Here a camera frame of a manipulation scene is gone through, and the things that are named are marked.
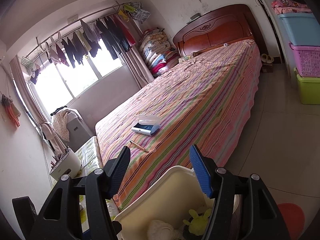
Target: striped bedspread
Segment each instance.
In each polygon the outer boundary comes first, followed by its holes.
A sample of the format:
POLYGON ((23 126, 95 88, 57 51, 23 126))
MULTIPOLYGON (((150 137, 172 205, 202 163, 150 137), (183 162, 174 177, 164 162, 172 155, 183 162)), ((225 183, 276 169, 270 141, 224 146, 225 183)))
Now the striped bedspread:
POLYGON ((96 125, 103 163, 133 140, 131 162, 114 200, 123 210, 175 165, 191 168, 189 147, 224 166, 250 117, 261 60, 253 40, 205 52, 176 65, 96 125), (154 136, 131 131, 137 114, 162 119, 154 136))

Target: green plush toy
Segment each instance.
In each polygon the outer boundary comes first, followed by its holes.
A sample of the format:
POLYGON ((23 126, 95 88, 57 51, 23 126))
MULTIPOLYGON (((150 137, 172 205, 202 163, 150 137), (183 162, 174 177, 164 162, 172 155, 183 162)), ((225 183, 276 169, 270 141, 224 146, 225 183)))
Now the green plush toy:
POLYGON ((183 223, 189 226, 189 232, 196 235, 196 236, 202 236, 205 232, 205 228, 207 227, 209 217, 211 215, 211 208, 207 209, 206 212, 199 216, 198 213, 190 209, 189 214, 191 217, 193 217, 193 220, 191 222, 187 220, 183 220, 183 223))

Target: window frame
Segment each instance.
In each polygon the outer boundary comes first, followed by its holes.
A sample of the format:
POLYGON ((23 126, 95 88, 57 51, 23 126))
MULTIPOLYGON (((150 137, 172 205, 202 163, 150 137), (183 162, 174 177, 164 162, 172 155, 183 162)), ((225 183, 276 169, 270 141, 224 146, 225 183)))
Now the window frame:
MULTIPOLYGON (((90 67, 92 68, 94 74, 97 76, 98 80, 94 83, 92 83, 89 87, 87 87, 86 89, 84 89, 79 95, 74 96, 73 93, 71 92, 70 88, 68 87, 67 82, 65 81, 65 79, 63 78, 61 72, 59 71, 58 67, 56 65, 55 68, 63 82, 63 84, 65 85, 65 87, 67 88, 68 92, 70 93, 72 99, 66 103, 67 106, 71 105, 72 103, 74 103, 78 98, 80 98, 87 90, 89 90, 90 88, 92 88, 94 85, 96 85, 97 83, 99 83, 100 81, 102 81, 103 79, 105 79, 108 75, 110 75, 111 73, 113 73, 114 71, 116 71, 117 69, 126 66, 127 64, 125 63, 123 57, 121 54, 118 54, 116 52, 116 54, 118 55, 118 58, 120 59, 120 62, 122 64, 122 66, 116 67, 114 70, 110 71, 109 73, 107 73, 106 75, 102 76, 101 73, 99 72, 99 70, 97 69, 97 67, 95 66, 95 64, 93 63, 92 59, 90 58, 90 56, 87 58, 85 58, 85 60, 89 63, 90 67)), ((44 113, 47 115, 47 117, 49 119, 51 119, 50 113, 46 110, 44 104, 42 103, 41 98, 39 97, 38 93, 36 92, 36 88, 35 85, 32 82, 27 83, 29 85, 29 89, 32 91, 33 96, 38 100, 40 106, 42 107, 44 113)))

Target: pencil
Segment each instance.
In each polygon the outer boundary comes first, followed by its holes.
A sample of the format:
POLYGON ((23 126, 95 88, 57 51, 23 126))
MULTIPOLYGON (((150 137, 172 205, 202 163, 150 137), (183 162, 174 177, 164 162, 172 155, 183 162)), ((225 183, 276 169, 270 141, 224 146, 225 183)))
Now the pencil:
POLYGON ((146 150, 145 148, 143 148, 143 147, 140 146, 139 144, 135 143, 134 141, 130 140, 129 142, 132 143, 133 145, 135 145, 136 147, 138 147, 140 150, 142 150, 142 151, 144 151, 144 152, 146 152, 146 153, 149 152, 148 150, 146 150))

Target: blue plastic bin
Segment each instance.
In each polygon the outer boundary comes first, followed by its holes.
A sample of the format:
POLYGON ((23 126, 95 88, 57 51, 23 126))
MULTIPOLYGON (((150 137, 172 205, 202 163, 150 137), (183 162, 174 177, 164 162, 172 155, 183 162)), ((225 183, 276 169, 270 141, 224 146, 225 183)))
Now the blue plastic bin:
POLYGON ((312 13, 286 13, 279 18, 293 45, 320 46, 320 24, 312 13))

